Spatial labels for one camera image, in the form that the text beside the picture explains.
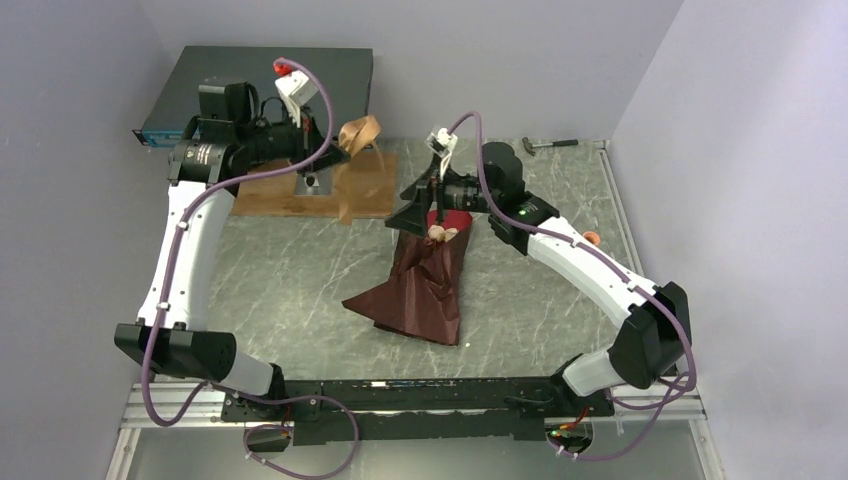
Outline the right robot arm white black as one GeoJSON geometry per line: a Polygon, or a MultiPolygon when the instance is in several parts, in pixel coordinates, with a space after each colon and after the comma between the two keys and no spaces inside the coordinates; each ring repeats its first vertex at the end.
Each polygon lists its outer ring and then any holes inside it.
{"type": "Polygon", "coordinates": [[[460,175],[439,147],[428,169],[402,192],[387,227],[423,236],[429,215],[485,213],[504,243],[554,270],[593,300],[617,327],[608,347],[575,357],[551,388],[557,411],[574,415],[590,395],[618,385],[647,389],[680,358],[693,359],[686,292],[628,271],[586,240],[552,205],[526,189],[523,163],[506,143],[479,149],[476,174],[460,175]]]}

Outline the maroon paper bouquet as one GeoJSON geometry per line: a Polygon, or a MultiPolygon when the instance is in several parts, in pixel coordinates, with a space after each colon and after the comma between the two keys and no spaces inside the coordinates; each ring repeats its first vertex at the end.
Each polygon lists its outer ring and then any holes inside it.
{"type": "Polygon", "coordinates": [[[400,232],[388,279],[342,301],[345,309],[364,316],[382,330],[456,346],[460,336],[460,278],[473,218],[470,213],[448,210],[446,219],[431,225],[458,234],[437,242],[426,235],[400,232]]]}

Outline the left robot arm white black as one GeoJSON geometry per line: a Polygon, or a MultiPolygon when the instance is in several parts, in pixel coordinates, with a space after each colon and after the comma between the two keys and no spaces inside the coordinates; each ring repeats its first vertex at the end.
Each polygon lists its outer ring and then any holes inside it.
{"type": "Polygon", "coordinates": [[[284,172],[306,173],[346,157],[314,124],[308,103],[315,95],[329,99],[323,87],[283,79],[276,86],[277,121],[246,81],[212,78],[199,86],[200,111],[169,157],[167,223],[150,289],[136,320],[114,334],[144,379],[196,379],[245,394],[264,420],[286,409],[283,373],[244,352],[233,334],[208,329],[214,254],[240,185],[261,177],[256,168],[286,160],[284,172]]]}

